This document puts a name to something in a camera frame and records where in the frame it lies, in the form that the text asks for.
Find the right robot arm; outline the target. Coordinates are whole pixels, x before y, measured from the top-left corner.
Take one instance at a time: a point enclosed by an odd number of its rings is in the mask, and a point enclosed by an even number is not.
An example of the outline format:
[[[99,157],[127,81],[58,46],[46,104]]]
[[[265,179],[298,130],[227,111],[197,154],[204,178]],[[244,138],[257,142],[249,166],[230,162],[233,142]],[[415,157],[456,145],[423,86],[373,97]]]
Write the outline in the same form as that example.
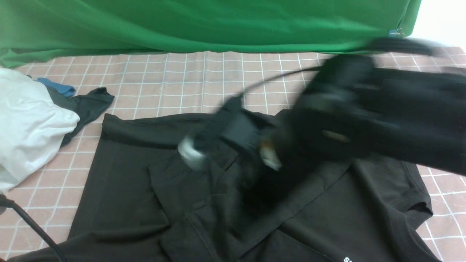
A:
[[[266,216],[326,161],[371,154],[465,175],[465,74],[378,68],[366,55],[325,61],[260,142],[261,167],[237,213]]]

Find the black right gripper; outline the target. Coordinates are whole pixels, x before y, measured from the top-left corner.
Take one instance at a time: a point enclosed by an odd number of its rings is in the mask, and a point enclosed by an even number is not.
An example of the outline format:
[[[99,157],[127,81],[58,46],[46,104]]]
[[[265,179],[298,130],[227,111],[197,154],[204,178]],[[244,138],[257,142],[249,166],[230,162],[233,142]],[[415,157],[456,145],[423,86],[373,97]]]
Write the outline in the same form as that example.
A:
[[[258,155],[238,185],[237,217],[258,219],[278,210],[313,168],[312,156],[312,147],[295,139],[261,139]]]

